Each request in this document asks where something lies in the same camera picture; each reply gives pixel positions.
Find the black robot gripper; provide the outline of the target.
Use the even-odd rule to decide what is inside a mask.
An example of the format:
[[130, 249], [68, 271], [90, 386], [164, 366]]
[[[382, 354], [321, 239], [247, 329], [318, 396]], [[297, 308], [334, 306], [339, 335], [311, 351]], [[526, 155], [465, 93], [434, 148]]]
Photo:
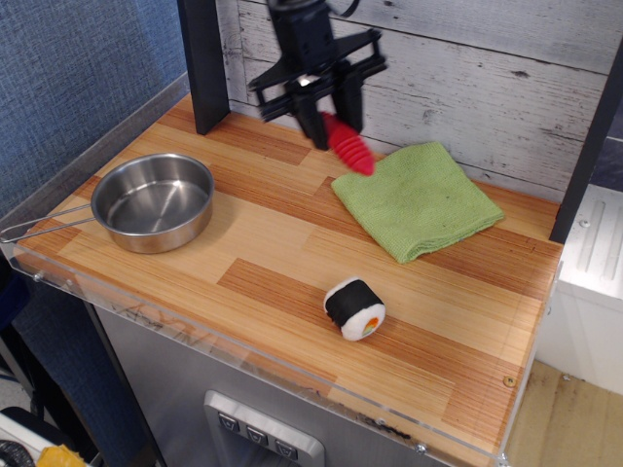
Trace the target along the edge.
[[253, 79], [262, 118], [295, 115], [301, 130], [319, 150], [328, 150], [316, 102], [330, 95], [338, 118], [358, 133], [363, 124], [362, 86], [386, 69], [380, 30], [337, 38], [331, 7], [324, 1], [270, 1], [270, 18], [281, 57]]

